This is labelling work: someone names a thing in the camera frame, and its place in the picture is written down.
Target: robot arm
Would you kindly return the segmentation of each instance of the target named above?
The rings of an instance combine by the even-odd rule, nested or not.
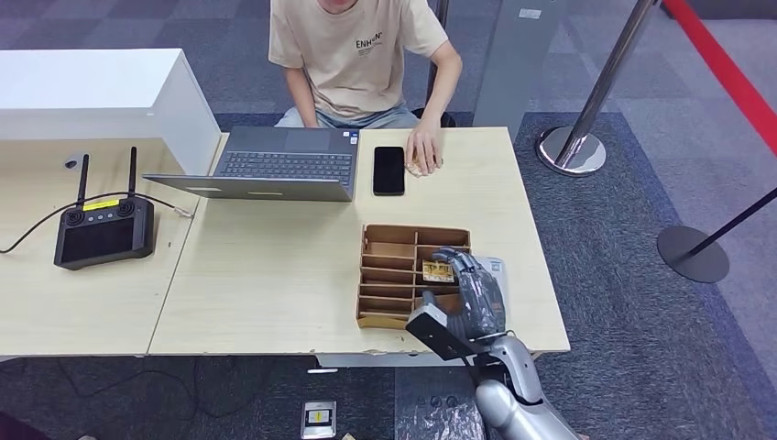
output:
[[[505,440],[578,440],[545,397],[529,350],[505,332],[504,301],[494,277],[472,256],[450,247],[432,258],[454,268],[462,313],[447,314],[425,291],[424,304],[405,328],[444,360],[476,357],[483,378],[475,393],[477,409]]]

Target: jeans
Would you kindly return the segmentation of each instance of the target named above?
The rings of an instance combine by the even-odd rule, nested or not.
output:
[[[404,104],[397,105],[385,112],[378,112],[360,119],[342,119],[316,110],[319,127],[329,128],[415,128],[418,118]],[[286,112],[275,127],[305,127],[297,107]]]

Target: beige t-shirt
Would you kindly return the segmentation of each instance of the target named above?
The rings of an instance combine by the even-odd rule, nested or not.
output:
[[[272,0],[269,60],[304,68],[316,108],[357,119],[400,104],[402,49],[427,58],[448,40],[427,0],[358,0],[343,14],[318,0]]]

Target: cardboard organizer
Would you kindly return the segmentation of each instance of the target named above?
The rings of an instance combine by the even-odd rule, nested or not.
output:
[[[367,225],[362,231],[361,279],[356,303],[360,327],[403,330],[431,291],[447,313],[461,310],[458,283],[423,279],[422,265],[441,246],[471,253],[469,231],[439,227]]]

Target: red rope barrier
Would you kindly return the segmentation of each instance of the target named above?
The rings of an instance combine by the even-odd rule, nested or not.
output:
[[[685,35],[694,43],[696,50],[715,74],[720,85],[726,89],[766,145],[774,154],[777,154],[777,115],[774,110],[709,33],[702,20],[685,0],[663,0],[663,3],[672,12],[685,31]]]

